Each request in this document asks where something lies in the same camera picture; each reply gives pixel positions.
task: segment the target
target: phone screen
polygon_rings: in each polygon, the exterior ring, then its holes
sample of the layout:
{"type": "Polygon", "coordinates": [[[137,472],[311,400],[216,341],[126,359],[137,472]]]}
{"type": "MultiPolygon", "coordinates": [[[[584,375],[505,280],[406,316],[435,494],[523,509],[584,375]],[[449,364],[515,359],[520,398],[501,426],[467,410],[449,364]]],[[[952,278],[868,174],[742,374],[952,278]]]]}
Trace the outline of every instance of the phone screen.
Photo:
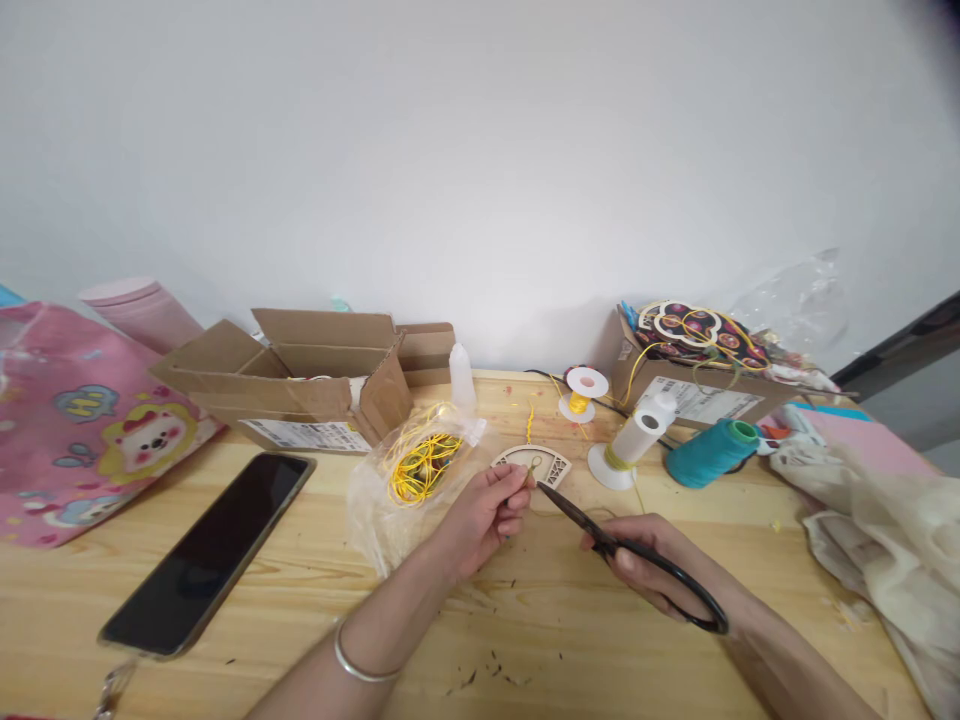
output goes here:
{"type": "Polygon", "coordinates": [[[101,637],[158,655],[183,649],[252,559],[248,554],[269,534],[309,467],[301,458],[257,455],[110,618],[101,637]]]}

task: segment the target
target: scissor handle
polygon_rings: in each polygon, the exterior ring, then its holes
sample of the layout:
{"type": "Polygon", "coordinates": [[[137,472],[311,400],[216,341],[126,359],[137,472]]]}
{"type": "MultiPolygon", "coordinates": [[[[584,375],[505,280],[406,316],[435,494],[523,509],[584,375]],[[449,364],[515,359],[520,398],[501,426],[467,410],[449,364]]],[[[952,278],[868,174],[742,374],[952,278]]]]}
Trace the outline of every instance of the scissor handle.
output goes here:
{"type": "MultiPolygon", "coordinates": [[[[703,620],[702,618],[698,618],[696,615],[691,615],[686,610],[679,607],[673,600],[664,595],[663,597],[668,603],[670,603],[670,607],[683,615],[687,622],[693,623],[701,630],[706,630],[707,632],[715,633],[717,635],[726,635],[730,631],[730,623],[727,620],[727,614],[723,611],[723,608],[720,607],[720,604],[713,598],[713,595],[707,592],[707,589],[703,587],[703,585],[698,583],[696,580],[690,577],[689,574],[687,574],[686,570],[670,562],[651,547],[641,545],[640,543],[636,543],[633,540],[628,540],[626,538],[615,538],[615,541],[618,546],[626,548],[634,555],[638,555],[644,560],[653,563],[668,575],[672,575],[679,580],[684,587],[697,596],[697,599],[700,602],[707,606],[707,610],[709,610],[710,614],[713,616],[713,620],[703,620]]],[[[603,547],[600,543],[595,544],[593,549],[599,555],[603,557],[610,557],[611,559],[614,553],[616,553],[616,548],[603,547]]]]}

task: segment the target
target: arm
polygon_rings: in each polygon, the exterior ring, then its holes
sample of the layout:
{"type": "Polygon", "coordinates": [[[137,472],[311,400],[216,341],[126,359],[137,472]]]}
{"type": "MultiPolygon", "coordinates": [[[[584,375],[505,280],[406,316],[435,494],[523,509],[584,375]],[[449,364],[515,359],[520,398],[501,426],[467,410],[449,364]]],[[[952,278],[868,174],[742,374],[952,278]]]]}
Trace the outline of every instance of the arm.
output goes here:
{"type": "MultiPolygon", "coordinates": [[[[618,518],[603,529],[653,547],[716,598],[730,620],[730,633],[721,642],[772,715],[780,720],[879,720],[796,630],[662,517],[618,518]]],[[[580,545],[591,548],[593,538],[585,535],[580,545]]],[[[675,578],[628,550],[620,548],[610,567],[620,580],[674,620],[685,622],[664,596],[693,615],[709,617],[700,601],[675,578]]]]}
{"type": "MultiPolygon", "coordinates": [[[[346,620],[341,647],[368,675],[404,666],[453,587],[522,529],[527,468],[499,465],[474,476],[434,533],[346,620]]],[[[364,682],[337,660],[329,633],[257,704],[248,720],[376,717],[394,681],[364,682]]]]}

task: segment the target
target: phone lanyard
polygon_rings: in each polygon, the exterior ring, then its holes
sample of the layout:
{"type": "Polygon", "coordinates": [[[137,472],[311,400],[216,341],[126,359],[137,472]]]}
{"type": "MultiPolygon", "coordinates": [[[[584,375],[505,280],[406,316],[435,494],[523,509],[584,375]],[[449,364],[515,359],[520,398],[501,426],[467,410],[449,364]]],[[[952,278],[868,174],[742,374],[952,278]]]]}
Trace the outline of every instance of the phone lanyard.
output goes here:
{"type": "Polygon", "coordinates": [[[137,659],[130,658],[121,665],[118,665],[103,679],[103,690],[100,691],[100,703],[93,714],[93,720],[113,720],[114,701],[120,696],[127,680],[133,673],[133,667],[137,659]]]}

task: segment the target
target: pink tote bag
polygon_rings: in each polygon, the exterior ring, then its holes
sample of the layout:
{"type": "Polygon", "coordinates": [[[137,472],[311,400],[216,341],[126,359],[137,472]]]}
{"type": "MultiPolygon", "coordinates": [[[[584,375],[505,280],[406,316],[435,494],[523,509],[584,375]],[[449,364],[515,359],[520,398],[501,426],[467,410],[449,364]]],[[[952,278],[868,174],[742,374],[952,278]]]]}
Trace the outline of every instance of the pink tote bag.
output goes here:
{"type": "Polygon", "coordinates": [[[0,309],[0,537],[62,545],[220,429],[150,376],[159,359],[58,305],[0,309]]]}

